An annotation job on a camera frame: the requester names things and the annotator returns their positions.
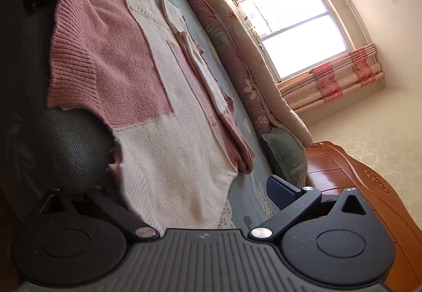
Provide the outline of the orange patterned right curtain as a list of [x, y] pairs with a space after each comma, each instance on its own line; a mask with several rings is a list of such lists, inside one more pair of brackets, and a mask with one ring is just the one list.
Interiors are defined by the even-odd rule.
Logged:
[[296, 113], [304, 113], [384, 78], [369, 43], [279, 83], [282, 96]]

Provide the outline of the grey-green flower pillow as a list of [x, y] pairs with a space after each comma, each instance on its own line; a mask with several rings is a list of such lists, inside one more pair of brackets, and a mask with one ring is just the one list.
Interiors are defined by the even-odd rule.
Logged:
[[304, 187], [308, 159], [296, 139], [281, 128], [272, 128], [271, 132], [260, 135], [259, 140], [272, 172], [297, 188]]

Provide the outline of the wooden headboard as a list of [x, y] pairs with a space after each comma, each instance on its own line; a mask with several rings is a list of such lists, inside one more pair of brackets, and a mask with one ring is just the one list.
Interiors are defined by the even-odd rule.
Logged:
[[339, 195], [346, 188], [357, 188], [383, 222], [396, 247], [396, 259], [386, 279], [391, 291], [421, 288], [421, 229], [394, 188], [381, 174], [331, 142], [315, 143], [305, 152], [307, 185], [326, 195]]

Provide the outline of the folded pink floral quilt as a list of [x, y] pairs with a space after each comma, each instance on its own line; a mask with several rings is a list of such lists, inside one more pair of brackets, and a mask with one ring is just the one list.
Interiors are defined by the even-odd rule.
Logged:
[[226, 0], [187, 0], [212, 41], [255, 132], [281, 128], [304, 147], [313, 138], [277, 88], [255, 42]]

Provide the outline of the pink and cream sweater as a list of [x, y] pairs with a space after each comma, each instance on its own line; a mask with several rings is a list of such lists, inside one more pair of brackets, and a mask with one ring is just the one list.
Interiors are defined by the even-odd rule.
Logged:
[[130, 210], [158, 231], [217, 228], [232, 181], [253, 169], [232, 98], [168, 0], [59, 0], [48, 107], [83, 108], [117, 142]]

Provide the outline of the blue floral bed sheet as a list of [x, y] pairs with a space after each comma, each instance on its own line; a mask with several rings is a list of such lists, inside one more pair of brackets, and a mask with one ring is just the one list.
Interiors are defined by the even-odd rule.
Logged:
[[[188, 28], [204, 48], [212, 73], [233, 98], [239, 129], [255, 152], [253, 172], [233, 180], [219, 219], [222, 226], [248, 231], [277, 212], [265, 190], [270, 165], [212, 39], [187, 0], [169, 1], [183, 12]], [[111, 180], [106, 164], [112, 138], [100, 121], [86, 111], [64, 112], [46, 107], [52, 30], [51, 10], [22, 17], [21, 52], [16, 64], [17, 81], [21, 86], [16, 94], [16, 112], [22, 121], [16, 139], [10, 143], [9, 153], [16, 163], [16, 175], [30, 185], [29, 197], [39, 197], [53, 186], [80, 191], [90, 183]]]

